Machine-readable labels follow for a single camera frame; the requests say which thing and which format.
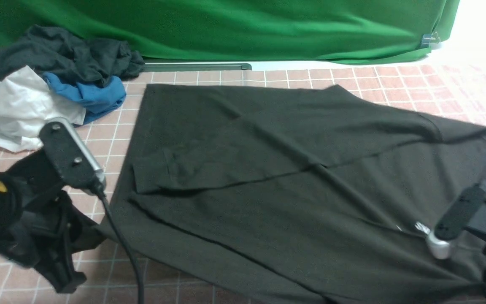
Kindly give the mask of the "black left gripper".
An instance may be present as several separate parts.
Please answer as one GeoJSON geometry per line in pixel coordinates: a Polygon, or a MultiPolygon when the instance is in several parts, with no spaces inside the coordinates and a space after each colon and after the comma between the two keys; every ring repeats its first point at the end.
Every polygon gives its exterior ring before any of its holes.
{"type": "Polygon", "coordinates": [[[42,149],[0,173],[11,198],[10,241],[0,241],[0,255],[33,268],[57,293],[71,294],[86,281],[75,270],[73,254],[105,241],[97,223],[78,210],[42,149]]]}

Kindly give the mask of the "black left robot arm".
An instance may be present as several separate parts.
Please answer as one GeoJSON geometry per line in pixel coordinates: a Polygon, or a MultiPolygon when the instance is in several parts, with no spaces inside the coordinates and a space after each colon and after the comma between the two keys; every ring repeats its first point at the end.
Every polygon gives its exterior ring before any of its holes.
{"type": "Polygon", "coordinates": [[[34,269],[57,293],[71,294],[86,281],[73,254],[106,238],[65,186],[42,149],[0,172],[0,256],[34,269]]]}

